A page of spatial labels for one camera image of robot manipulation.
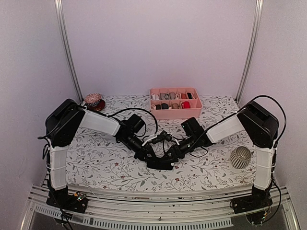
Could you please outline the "black underwear white lettering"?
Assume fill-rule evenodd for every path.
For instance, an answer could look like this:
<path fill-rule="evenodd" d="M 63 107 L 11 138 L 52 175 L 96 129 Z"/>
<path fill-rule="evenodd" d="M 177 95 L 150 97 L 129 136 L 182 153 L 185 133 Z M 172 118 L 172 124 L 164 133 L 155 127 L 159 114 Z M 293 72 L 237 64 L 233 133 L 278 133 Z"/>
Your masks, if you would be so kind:
<path fill-rule="evenodd" d="M 146 163 L 146 166 L 147 168 L 150 169 L 171 171 L 173 170 L 174 163 L 168 160 L 163 160 L 158 158 L 158 159 L 149 160 Z"/>

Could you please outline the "pink divided storage box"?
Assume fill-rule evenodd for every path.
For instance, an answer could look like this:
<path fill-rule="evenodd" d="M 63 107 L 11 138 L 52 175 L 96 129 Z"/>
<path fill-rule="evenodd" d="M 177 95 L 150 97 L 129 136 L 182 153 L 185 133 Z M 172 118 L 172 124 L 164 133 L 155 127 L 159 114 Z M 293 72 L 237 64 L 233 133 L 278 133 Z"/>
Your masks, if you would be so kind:
<path fill-rule="evenodd" d="M 189 99 L 187 92 L 193 93 L 194 99 Z M 152 88 L 149 96 L 150 112 L 156 119 L 188 119 L 201 114 L 202 102 L 194 88 Z"/>

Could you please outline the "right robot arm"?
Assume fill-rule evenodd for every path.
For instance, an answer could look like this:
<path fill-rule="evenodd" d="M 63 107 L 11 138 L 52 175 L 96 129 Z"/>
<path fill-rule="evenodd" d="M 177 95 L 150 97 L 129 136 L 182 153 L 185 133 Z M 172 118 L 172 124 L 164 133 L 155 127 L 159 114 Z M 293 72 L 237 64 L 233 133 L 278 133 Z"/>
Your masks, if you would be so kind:
<path fill-rule="evenodd" d="M 183 122 L 182 127 L 188 132 L 189 137 L 172 145 L 165 152 L 165 157 L 169 159 L 177 160 L 195 148 L 210 147 L 236 133 L 246 132 L 256 151 L 256 175 L 253 187 L 258 190 L 249 197 L 248 205 L 252 209 L 258 209 L 266 202 L 267 196 L 263 191 L 272 185 L 276 150 L 283 135 L 278 131 L 279 120 L 276 116 L 252 99 L 238 111 L 207 129 L 200 126 L 194 117 Z"/>

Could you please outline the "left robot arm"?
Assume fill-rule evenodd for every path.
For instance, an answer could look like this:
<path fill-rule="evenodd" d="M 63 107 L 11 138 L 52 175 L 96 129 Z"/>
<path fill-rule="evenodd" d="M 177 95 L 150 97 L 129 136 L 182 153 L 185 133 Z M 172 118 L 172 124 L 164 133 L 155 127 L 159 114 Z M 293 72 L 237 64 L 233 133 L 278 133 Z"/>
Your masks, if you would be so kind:
<path fill-rule="evenodd" d="M 156 160 L 157 156 L 148 143 L 140 140 L 136 133 L 144 126 L 144 121 L 133 114 L 127 120 L 118 120 L 110 115 L 88 110 L 74 100 L 65 100 L 50 114 L 46 121 L 46 134 L 42 137 L 49 145 L 49 181 L 55 190 L 52 199 L 61 208 L 71 204 L 71 197 L 63 189 L 67 187 L 66 159 L 69 145 L 79 128 L 98 131 L 115 137 L 132 150 L 136 159 L 144 162 Z"/>

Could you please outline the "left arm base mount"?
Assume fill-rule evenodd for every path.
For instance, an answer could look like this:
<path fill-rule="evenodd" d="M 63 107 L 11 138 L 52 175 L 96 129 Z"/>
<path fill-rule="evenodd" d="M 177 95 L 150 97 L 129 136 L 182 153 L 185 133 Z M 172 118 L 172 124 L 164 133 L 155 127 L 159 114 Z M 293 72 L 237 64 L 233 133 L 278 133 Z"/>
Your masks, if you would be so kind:
<path fill-rule="evenodd" d="M 48 193 L 46 204 L 84 214 L 87 209 L 88 199 L 85 193 L 79 191 L 70 195 L 68 193 L 68 187 L 60 190 L 51 188 Z"/>

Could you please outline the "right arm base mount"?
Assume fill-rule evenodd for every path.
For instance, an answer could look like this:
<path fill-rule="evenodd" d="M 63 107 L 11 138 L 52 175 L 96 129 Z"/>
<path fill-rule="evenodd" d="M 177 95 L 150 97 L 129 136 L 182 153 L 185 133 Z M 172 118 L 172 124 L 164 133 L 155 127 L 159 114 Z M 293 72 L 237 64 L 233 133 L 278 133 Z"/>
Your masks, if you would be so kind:
<path fill-rule="evenodd" d="M 272 204 L 270 188 L 261 190 L 254 185 L 251 188 L 250 195 L 237 197 L 230 201 L 230 207 L 235 214 L 270 207 Z"/>

